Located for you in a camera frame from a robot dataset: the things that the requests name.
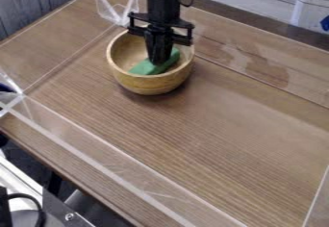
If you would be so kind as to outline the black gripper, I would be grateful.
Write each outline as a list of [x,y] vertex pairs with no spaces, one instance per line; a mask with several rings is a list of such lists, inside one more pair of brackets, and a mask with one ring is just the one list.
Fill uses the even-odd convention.
[[[157,29],[161,32],[160,39],[160,63],[165,63],[171,57],[172,45],[179,44],[184,46],[192,45],[192,30],[195,28],[193,24],[181,20],[180,18],[171,20],[168,23],[151,21],[147,13],[133,13],[128,14],[128,26],[126,30],[130,35],[144,36],[145,46],[148,51],[148,60],[153,65],[159,64],[156,56],[156,38]],[[143,21],[148,26],[136,26],[134,21]],[[176,34],[173,29],[184,29],[185,35]]]

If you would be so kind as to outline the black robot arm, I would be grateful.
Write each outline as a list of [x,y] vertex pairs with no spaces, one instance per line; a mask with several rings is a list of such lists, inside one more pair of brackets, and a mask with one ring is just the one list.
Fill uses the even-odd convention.
[[128,33],[145,40],[148,60],[155,65],[171,58],[173,44],[192,44],[193,24],[180,18],[180,7],[189,7],[193,0],[147,0],[144,13],[128,13]]

